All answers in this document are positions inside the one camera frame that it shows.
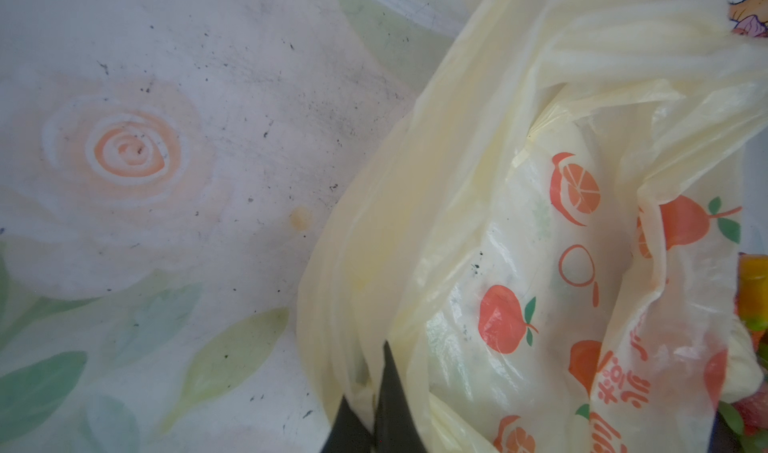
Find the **translucent yellowish plastic bag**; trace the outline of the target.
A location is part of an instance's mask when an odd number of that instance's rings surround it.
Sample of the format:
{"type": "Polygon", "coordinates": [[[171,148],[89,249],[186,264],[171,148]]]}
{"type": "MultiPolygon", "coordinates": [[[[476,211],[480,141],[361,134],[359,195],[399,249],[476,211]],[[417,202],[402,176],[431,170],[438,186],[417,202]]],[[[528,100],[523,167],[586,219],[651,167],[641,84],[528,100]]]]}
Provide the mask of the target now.
{"type": "Polygon", "coordinates": [[[329,433],[388,342],[427,452],[765,451],[766,137],[767,0],[479,0],[300,282],[329,433]]]}

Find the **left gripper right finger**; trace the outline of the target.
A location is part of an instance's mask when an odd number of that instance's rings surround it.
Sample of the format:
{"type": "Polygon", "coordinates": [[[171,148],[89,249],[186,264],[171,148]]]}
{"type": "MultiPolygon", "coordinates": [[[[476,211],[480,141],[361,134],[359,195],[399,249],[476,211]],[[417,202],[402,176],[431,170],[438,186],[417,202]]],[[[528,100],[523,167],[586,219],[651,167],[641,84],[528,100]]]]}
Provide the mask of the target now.
{"type": "Polygon", "coordinates": [[[384,360],[374,423],[374,450],[380,453],[426,453],[388,342],[384,344],[384,360]]]}

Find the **yellow fake banana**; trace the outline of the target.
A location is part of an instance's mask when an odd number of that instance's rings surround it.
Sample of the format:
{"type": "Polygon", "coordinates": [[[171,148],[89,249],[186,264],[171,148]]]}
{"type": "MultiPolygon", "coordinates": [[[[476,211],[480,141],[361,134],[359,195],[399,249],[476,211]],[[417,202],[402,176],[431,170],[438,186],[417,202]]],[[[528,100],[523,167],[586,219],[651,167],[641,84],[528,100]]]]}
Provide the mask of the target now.
{"type": "Polygon", "coordinates": [[[767,329],[767,256],[741,254],[738,262],[738,315],[751,331],[767,329]]]}

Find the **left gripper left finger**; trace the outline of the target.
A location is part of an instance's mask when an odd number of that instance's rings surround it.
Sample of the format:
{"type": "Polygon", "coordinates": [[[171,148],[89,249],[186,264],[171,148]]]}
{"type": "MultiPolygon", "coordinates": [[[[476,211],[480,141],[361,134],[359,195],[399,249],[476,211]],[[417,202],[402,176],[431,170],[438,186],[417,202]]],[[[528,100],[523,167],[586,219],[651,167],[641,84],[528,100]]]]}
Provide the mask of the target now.
{"type": "Polygon", "coordinates": [[[331,431],[321,453],[371,453],[373,435],[342,398],[331,431]]]}

